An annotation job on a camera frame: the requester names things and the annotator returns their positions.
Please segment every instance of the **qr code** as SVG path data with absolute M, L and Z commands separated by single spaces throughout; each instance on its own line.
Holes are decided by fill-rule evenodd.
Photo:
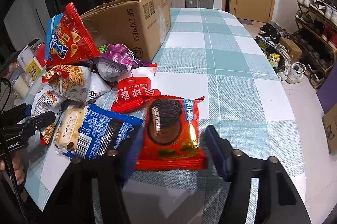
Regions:
M 148 19 L 151 16 L 150 10 L 149 10 L 149 4 L 148 3 L 144 4 L 143 8 L 144 8 L 145 19 Z
M 153 1 L 149 2 L 151 15 L 154 14 L 154 3 Z

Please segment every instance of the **tile floor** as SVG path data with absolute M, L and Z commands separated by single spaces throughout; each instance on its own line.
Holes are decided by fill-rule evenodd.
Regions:
M 242 21 L 255 37 L 264 23 Z M 337 203 L 337 155 L 329 155 L 323 109 L 307 77 L 282 83 L 296 118 L 306 169 L 305 205 L 312 224 L 322 224 Z

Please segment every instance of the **red shoe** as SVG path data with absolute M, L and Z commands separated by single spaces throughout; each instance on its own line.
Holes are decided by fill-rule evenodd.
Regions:
M 330 40 L 329 40 L 329 45 L 336 50 L 337 49 L 337 33 L 333 31 Z
M 325 25 L 323 28 L 322 39 L 327 42 L 330 39 L 330 36 L 332 35 L 332 33 L 334 33 L 332 28 L 328 25 Z

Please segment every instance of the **checkered tablecloth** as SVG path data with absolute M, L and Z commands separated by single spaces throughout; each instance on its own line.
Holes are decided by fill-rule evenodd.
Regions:
M 215 9 L 171 9 L 171 30 L 154 58 L 162 94 L 200 103 L 199 131 L 213 124 L 222 138 L 251 157 L 279 158 L 302 199 L 305 171 L 292 108 L 278 78 L 241 23 Z M 32 87 L 26 101 L 38 87 Z M 116 91 L 99 105 L 110 109 Z M 144 111 L 132 115 L 144 118 Z M 69 161 L 53 146 L 29 146 L 26 189 L 43 210 Z M 201 136 L 200 146 L 209 155 Z M 229 190 L 210 160 L 207 170 L 135 171 L 123 196 L 132 223 L 217 223 Z M 254 222 L 258 180 L 252 180 L 247 223 Z

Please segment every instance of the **red cookie package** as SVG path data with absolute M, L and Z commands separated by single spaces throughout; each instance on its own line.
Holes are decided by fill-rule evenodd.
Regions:
M 144 146 L 136 169 L 201 170 L 208 159 L 198 146 L 198 103 L 205 97 L 186 100 L 173 96 L 148 97 Z
M 99 55 L 73 3 L 65 7 L 49 47 L 47 68 L 86 61 Z
M 118 77 L 117 98 L 111 106 L 111 111 L 126 113 L 142 107 L 147 96 L 158 96 L 154 74 L 157 64 L 139 67 L 123 73 Z

